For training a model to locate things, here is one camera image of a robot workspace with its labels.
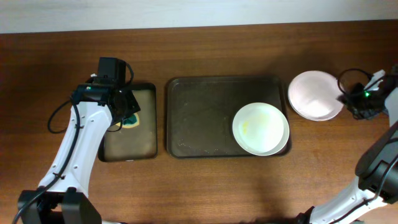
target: dark tray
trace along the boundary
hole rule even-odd
[[[235,114],[250,103],[268,103],[287,118],[285,92],[277,77],[176,78],[167,91],[167,151],[179,159],[255,156],[242,149],[232,133]],[[291,147],[289,137],[271,156],[284,156]]]
[[[156,87],[152,83],[132,85],[132,92],[141,110],[137,112],[139,125],[120,131],[107,132],[99,145],[98,158],[103,162],[152,159],[157,155]],[[112,126],[108,130],[117,130]]]

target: tray rim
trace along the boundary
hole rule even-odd
[[[155,154],[154,154],[154,156],[153,157],[148,157],[148,158],[142,158],[142,159],[131,159],[131,160],[123,160],[123,161],[107,161],[107,160],[105,160],[105,158],[104,158],[104,156],[103,156],[103,152],[104,152],[104,150],[105,150],[105,143],[104,143],[104,141],[105,141],[105,134],[104,134],[104,136],[102,137],[102,140],[101,140],[101,143],[99,144],[99,147],[98,147],[98,152],[97,152],[97,158],[98,158],[98,160],[100,160],[101,162],[106,162],[106,163],[109,163],[109,162],[132,162],[132,161],[144,161],[144,160],[148,160],[148,159],[155,159],[157,156],[158,156],[158,154],[159,154],[159,143],[158,143],[158,139],[157,139],[157,137],[158,137],[158,135],[157,135],[157,97],[156,97],[156,86],[153,84],[153,83],[150,83],[150,82],[136,82],[136,83],[133,83],[132,84],[132,87],[131,87],[132,89],[132,91],[133,90],[152,90],[152,91],[154,91],[154,93],[155,93],[155,124],[156,124],[156,128],[155,128],[155,135],[156,135],[156,151],[155,151]]]
[[[278,82],[278,86],[279,86],[279,96],[280,96],[280,104],[281,104],[281,112],[285,115],[287,122],[289,124],[289,129],[290,129],[290,122],[289,122],[289,117],[287,116],[287,107],[286,107],[286,92],[285,92],[285,84],[280,80],[280,78],[278,76],[275,75],[229,75],[229,76],[195,76],[195,77],[175,77],[172,78],[171,80],[169,80],[169,82],[166,84],[167,87],[167,96],[166,96],[166,112],[167,112],[167,116],[166,116],[166,151],[174,158],[176,159],[232,159],[232,158],[258,158],[258,157],[264,157],[264,158],[269,158],[269,157],[282,157],[282,156],[286,156],[291,150],[292,150],[292,132],[290,132],[289,134],[289,138],[287,140],[287,143],[285,145],[285,149],[282,151],[282,153],[280,154],[273,154],[273,155],[269,155],[269,156],[256,156],[253,154],[248,154],[248,155],[236,155],[236,156],[177,156],[173,153],[173,151],[170,149],[171,148],[171,141],[169,138],[170,137],[170,130],[171,130],[171,125],[170,125],[170,121],[171,121],[171,112],[169,111],[171,108],[171,100],[170,100],[170,96],[172,94],[173,88],[175,86],[177,86],[180,82],[180,80],[183,80],[183,82],[185,83],[191,83],[191,82],[195,82],[196,81],[200,81],[200,80],[205,80],[207,78],[219,78],[219,79],[231,79],[231,78],[235,78],[238,79],[236,82],[241,82],[241,81],[250,81],[250,80],[269,80],[269,79],[275,79],[275,81]]]

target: small tray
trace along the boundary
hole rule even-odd
[[[167,151],[179,159],[254,157],[232,133],[240,108],[263,102],[287,118],[284,88],[277,77],[189,77],[170,81],[167,93]],[[292,147],[289,140],[277,154]]]
[[[134,124],[123,125],[120,131],[104,135],[98,150],[98,158],[103,162],[152,159],[157,155],[155,85],[133,84],[132,92],[141,110],[134,114]],[[108,130],[118,128],[114,125]]]

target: wooden table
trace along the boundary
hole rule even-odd
[[[99,57],[129,62],[135,80],[157,87],[159,155],[137,162],[97,160],[90,200],[106,220],[129,223],[237,223],[295,217],[330,200],[354,178],[361,155],[388,117],[356,121],[344,109],[313,122],[289,109],[293,148],[285,157],[177,160],[165,142],[165,86],[173,77],[331,74],[352,67],[389,71],[398,59],[398,21],[272,24],[0,35],[0,223],[35,189],[62,135],[46,129],[52,111],[96,72]],[[69,110],[54,128],[62,128]],[[367,223],[396,223],[398,205]]]

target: white plate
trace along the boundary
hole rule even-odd
[[[289,139],[289,124],[275,106],[251,103],[235,115],[232,131],[236,142],[247,152],[269,156],[279,152]]]
[[[287,93],[292,108],[300,116],[312,121],[334,118],[343,108],[343,104],[337,100],[341,94],[337,79],[320,71],[297,75]]]

